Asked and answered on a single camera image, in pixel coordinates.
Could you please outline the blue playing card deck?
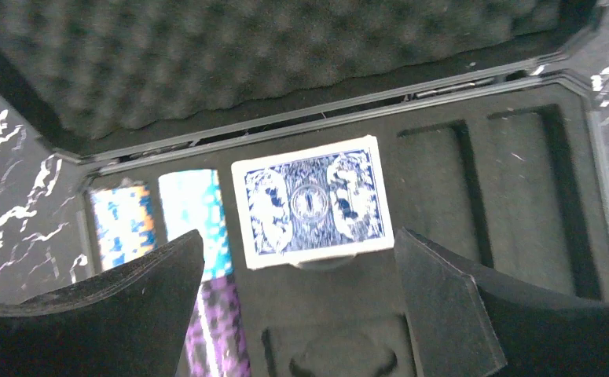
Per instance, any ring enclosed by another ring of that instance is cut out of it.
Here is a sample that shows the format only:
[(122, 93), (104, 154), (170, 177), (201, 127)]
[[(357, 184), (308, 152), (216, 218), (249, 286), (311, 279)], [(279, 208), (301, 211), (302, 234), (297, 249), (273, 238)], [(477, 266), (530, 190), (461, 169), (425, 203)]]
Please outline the blue playing card deck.
[(379, 145), (372, 135), (236, 161), (231, 172), (249, 269), (394, 246)]

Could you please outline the purple poker chip stack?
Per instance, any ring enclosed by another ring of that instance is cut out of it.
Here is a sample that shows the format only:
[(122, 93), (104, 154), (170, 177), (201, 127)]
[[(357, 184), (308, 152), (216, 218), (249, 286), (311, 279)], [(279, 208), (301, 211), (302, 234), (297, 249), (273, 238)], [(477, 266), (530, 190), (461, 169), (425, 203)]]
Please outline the purple poker chip stack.
[(178, 376), (249, 376), (240, 300), (232, 274), (200, 285)]

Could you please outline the black poker set case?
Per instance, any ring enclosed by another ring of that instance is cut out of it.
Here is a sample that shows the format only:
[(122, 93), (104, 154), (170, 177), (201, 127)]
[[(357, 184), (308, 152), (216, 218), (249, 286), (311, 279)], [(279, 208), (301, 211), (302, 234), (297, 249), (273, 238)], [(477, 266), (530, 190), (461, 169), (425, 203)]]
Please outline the black poker set case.
[[(394, 246), (246, 266), (231, 166), (366, 135), (401, 229), (609, 302), (591, 82), (544, 66), (606, 1), (0, 1), (0, 161), (48, 152), (0, 216), (0, 304), (96, 276), (90, 193), (218, 171), (249, 376), (420, 376)], [(0, 182), (0, 199), (9, 190)]]

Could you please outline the teal poker chip stack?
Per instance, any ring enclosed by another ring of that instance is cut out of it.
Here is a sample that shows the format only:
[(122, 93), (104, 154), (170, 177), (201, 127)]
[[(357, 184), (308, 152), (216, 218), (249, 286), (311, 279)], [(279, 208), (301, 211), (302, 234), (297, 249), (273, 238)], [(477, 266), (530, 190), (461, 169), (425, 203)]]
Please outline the teal poker chip stack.
[(167, 239), (196, 230), (204, 243), (203, 281), (233, 272), (218, 171), (182, 170), (158, 178)]

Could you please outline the orange blue poker chip stack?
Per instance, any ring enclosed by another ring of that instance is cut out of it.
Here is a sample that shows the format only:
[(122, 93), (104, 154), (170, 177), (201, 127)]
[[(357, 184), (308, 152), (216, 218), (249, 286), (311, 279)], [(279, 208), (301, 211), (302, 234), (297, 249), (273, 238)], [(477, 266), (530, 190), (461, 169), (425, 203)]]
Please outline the orange blue poker chip stack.
[(107, 271), (156, 248), (151, 191), (145, 184), (90, 193), (100, 267)]

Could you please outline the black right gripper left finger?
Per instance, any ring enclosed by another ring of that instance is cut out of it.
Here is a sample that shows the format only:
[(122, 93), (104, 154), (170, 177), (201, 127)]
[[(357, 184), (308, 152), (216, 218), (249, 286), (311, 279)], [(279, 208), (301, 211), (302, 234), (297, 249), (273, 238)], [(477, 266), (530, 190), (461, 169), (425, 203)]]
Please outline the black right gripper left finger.
[(173, 376), (204, 270), (187, 232), (86, 280), (0, 304), (0, 376)]

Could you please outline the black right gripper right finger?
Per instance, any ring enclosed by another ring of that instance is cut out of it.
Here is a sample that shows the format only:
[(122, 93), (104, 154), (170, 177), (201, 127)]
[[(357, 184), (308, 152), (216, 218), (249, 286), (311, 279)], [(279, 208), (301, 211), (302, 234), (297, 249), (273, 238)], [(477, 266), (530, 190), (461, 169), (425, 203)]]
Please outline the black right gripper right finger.
[(609, 302), (517, 280), (398, 231), (420, 376), (609, 376)]

